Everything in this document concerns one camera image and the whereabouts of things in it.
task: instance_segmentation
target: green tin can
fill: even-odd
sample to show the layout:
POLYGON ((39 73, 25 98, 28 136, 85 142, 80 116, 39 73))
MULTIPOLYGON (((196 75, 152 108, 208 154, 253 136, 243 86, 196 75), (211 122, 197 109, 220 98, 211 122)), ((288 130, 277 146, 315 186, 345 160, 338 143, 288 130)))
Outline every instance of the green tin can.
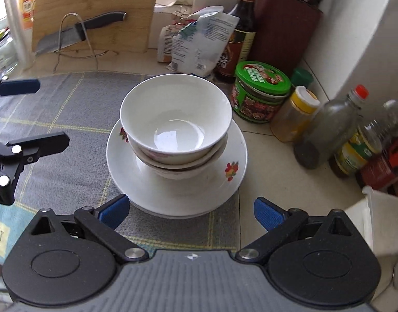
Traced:
POLYGON ((255 123, 268 123, 290 94, 291 82, 280 70, 256 61, 240 62, 229 97, 234 111, 255 123))

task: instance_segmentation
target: kitchen knife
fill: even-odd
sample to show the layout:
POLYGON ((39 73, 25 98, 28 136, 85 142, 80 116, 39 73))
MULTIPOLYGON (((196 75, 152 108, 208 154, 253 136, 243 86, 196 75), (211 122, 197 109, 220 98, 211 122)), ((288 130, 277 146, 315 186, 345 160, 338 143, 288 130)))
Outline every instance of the kitchen knife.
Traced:
MULTIPOLYGON (((86 29, 96 29, 108 26, 114 22, 124 21, 127 13, 123 11, 111 11, 104 13, 88 20, 83 24, 86 29)), ((68 27, 61 32, 61 48, 71 46, 75 43, 85 40, 85 33, 83 32, 80 22, 68 27)), ((53 34, 46 35, 37 43, 36 55, 44 53, 53 53, 59 48, 59 32, 55 31, 53 34)))

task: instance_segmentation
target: bowl rim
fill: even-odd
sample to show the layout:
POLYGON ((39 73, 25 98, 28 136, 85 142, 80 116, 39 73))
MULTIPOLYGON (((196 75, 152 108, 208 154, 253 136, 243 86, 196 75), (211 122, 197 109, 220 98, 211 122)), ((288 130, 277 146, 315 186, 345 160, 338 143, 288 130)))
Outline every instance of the bowl rim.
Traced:
POLYGON ((188 155, 188 154, 191 154, 191 153, 200 152, 200 151, 206 150, 207 148, 210 148, 211 146, 213 146, 213 145, 215 145, 217 142, 219 142, 219 141, 223 138, 223 136, 225 136, 225 134, 228 132, 229 126, 231 125, 232 119, 233 119, 233 115, 232 115, 231 104, 230 104, 230 102, 229 102, 228 97, 225 95, 225 93, 224 93, 217 85, 215 85, 215 84, 212 83, 211 81, 205 80, 205 79, 203 79, 202 77, 198 77, 198 76, 194 76, 194 75, 189 75, 189 74, 163 74, 163 75, 157 75, 157 76, 151 77, 151 78, 149 78, 149 79, 147 79, 147 80, 144 80, 143 82, 139 83, 138 85, 136 85, 133 89, 131 89, 131 90, 128 92, 128 94, 124 97, 123 101, 121 102, 121 106, 120 106, 120 121, 121 121, 121 126, 123 127, 123 129, 124 129, 124 131, 127 133, 127 135, 128 135, 134 142, 136 142, 136 143, 139 144, 140 146, 144 147, 145 149, 147 149, 147 150, 149 150, 149 151, 156 152, 156 153, 166 154, 166 155, 188 155), (157 148, 153 148, 153 147, 151 147, 151 146, 147 146, 146 144, 142 143, 141 141, 139 141, 139 140, 137 140, 136 138, 134 138, 131 134, 129 134, 129 130, 125 127, 125 124, 123 123, 123 120, 122 120, 122 117, 123 117, 123 116, 122 116, 123 104, 125 103, 125 101, 126 101, 127 98, 129 97, 129 95, 130 95, 134 90, 136 90, 137 88, 142 87, 142 84, 144 84, 145 82, 150 81, 150 80, 152 80, 152 79, 156 79, 156 78, 168 78, 167 76, 180 76, 180 75, 188 76, 189 78, 192 78, 192 79, 201 79, 202 81, 205 81, 205 82, 206 82, 205 84, 208 84, 208 85, 211 84, 213 87, 215 87, 215 88, 218 89, 218 92, 219 92, 221 95, 223 95, 223 97, 225 97, 225 98, 227 99, 226 108, 227 108, 227 110, 230 111, 231 116, 230 116, 229 120, 228 120, 227 123, 226 123, 226 128, 225 128, 224 132, 223 132, 216 140, 214 140, 213 142, 210 142, 210 143, 207 144, 206 146, 200 146, 199 148, 195 148, 195 149, 192 149, 192 150, 190 150, 190 151, 164 151, 164 150, 160 150, 160 149, 157 149, 157 148))

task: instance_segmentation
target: floral pattern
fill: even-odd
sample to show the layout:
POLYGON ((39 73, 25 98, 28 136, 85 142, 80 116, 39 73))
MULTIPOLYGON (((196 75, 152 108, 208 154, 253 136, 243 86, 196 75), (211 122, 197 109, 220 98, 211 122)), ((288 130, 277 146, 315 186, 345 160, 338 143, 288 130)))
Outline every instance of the floral pattern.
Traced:
POLYGON ((123 140, 125 140, 128 143, 127 133, 124 131, 124 128, 121 128, 120 136, 122 136, 123 140))
POLYGON ((225 177, 227 177, 228 182, 232 181, 232 179, 236 175, 238 169, 239 169, 238 161, 227 164, 227 168, 225 169, 225 177))

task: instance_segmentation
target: white bowl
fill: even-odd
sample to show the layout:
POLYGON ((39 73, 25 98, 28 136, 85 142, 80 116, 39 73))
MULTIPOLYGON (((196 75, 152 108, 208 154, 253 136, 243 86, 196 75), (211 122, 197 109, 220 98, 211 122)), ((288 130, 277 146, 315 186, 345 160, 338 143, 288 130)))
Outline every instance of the white bowl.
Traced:
POLYGON ((213 83, 184 74, 160 75, 124 98, 120 120, 128 137, 150 158, 169 165, 206 155, 227 133, 228 98, 213 83))
POLYGON ((212 149, 203 157, 200 159, 194 160, 193 162, 186 163, 186 164, 179 164, 179 165, 168 165, 168 164, 163 164, 160 162, 155 161, 154 159, 148 157, 138 146, 136 142, 131 140, 131 138, 128 139, 128 142, 131 145, 131 148, 133 149, 135 155, 145 164, 153 165, 156 167, 160 167, 161 169, 168 169, 168 170, 185 170, 185 169, 190 169, 194 167, 201 166, 205 164, 208 160, 211 159, 211 157, 220 149, 223 148, 225 149, 228 141, 228 133, 223 136, 223 138, 217 142, 212 149))
POLYGON ((213 163, 215 163, 219 159, 219 157, 221 157, 221 155, 223 154, 223 152, 225 150, 225 147, 227 146, 227 142, 228 142, 227 135, 223 138, 223 141, 224 141, 224 143, 217 150, 217 152, 215 152, 215 154, 206 163, 204 163, 200 166, 197 166, 197 167, 189 167, 187 169, 181 169, 181 170, 170 170, 170 169, 162 169, 161 167, 157 167, 157 166, 151 165, 149 163, 146 163, 142 159, 140 159, 140 160, 145 165, 148 165, 149 167, 151 167, 156 174, 158 174, 159 176, 162 176, 164 178, 173 179, 173 180, 192 178, 192 177, 195 177, 198 174, 202 173, 205 169, 207 169, 213 163))

